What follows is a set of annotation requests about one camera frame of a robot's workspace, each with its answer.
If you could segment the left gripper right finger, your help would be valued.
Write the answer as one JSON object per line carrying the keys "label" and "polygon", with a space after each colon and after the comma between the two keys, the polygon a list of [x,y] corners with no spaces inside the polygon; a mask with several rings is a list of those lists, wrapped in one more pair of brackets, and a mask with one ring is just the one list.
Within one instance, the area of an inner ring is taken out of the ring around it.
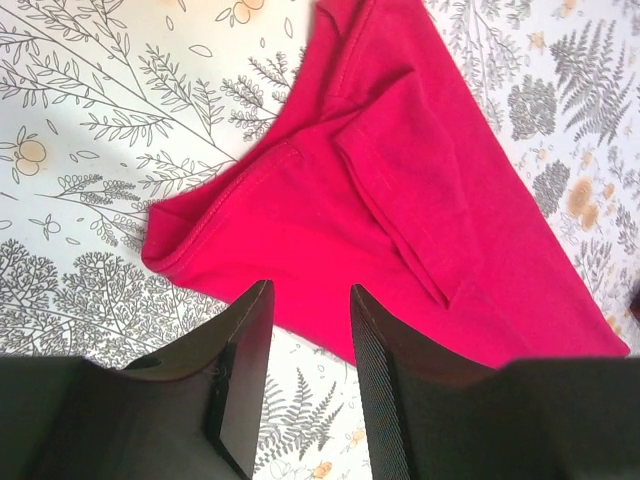
{"label": "left gripper right finger", "polygon": [[492,369],[420,334],[365,288],[351,326],[376,479],[635,479],[639,362]]}

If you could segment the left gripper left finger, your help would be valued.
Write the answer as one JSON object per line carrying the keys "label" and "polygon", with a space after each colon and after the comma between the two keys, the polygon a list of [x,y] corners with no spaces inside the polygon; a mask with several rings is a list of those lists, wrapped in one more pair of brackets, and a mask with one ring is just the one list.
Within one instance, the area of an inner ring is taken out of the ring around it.
{"label": "left gripper left finger", "polygon": [[249,479],[275,291],[226,310],[122,369],[79,356],[1,359],[5,479]]}

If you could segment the crimson t-shirt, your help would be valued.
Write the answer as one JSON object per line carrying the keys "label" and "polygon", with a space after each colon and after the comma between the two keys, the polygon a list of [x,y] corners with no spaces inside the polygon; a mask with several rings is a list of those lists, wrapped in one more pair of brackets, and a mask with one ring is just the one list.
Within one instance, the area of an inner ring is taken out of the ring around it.
{"label": "crimson t-shirt", "polygon": [[275,322],[355,358],[367,289],[498,367],[624,357],[419,1],[320,1],[294,87],[237,164],[149,212],[142,261],[232,302],[273,281]]}

